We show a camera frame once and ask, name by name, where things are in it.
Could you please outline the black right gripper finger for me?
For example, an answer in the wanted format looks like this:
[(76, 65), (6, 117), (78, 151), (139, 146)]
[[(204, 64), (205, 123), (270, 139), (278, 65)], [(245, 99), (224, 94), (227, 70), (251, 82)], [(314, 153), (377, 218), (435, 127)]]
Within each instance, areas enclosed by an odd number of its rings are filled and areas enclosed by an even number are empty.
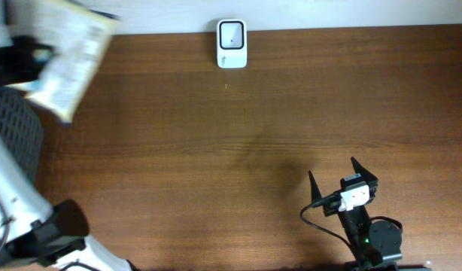
[(356, 174), (360, 174), (367, 184), (377, 184), (378, 178), (373, 175), (370, 171), (365, 169), (355, 157), (351, 157), (351, 163)]
[(309, 180), (310, 180), (310, 187), (311, 187), (311, 206), (319, 207), (322, 205), (323, 197), (321, 195), (318, 184), (311, 170), (309, 170)]

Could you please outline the cream snack bag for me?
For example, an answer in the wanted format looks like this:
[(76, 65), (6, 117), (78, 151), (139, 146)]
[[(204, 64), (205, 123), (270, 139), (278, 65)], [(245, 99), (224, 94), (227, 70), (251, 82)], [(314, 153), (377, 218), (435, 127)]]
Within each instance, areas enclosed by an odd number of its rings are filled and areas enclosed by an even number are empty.
[(76, 1), (32, 1), (32, 36), (53, 54), (38, 78), (13, 87), (63, 123), (71, 123), (99, 69), (119, 19)]

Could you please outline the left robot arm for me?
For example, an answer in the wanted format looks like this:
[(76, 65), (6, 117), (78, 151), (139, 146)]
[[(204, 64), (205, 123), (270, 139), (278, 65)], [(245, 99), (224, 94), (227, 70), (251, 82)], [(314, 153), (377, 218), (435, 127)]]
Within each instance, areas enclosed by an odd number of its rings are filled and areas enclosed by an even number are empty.
[(34, 184), (35, 108), (72, 122), (117, 22), (76, 1), (0, 1), (0, 269), (133, 269), (92, 236), (74, 200), (51, 204)]

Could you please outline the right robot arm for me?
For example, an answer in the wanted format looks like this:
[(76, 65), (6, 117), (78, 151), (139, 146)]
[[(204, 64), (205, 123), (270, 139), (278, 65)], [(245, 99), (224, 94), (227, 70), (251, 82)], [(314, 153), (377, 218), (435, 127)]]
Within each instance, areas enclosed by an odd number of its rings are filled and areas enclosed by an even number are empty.
[[(309, 226), (321, 230), (345, 243), (354, 256), (347, 264), (349, 270), (397, 270), (401, 252), (403, 225), (389, 217), (369, 216), (366, 205), (375, 199), (378, 178), (351, 158), (354, 174), (340, 180), (340, 188), (328, 196), (322, 196), (315, 177), (310, 172), (311, 203), (299, 213)], [(309, 209), (321, 207), (324, 216), (336, 215), (345, 232), (342, 237), (304, 218)]]

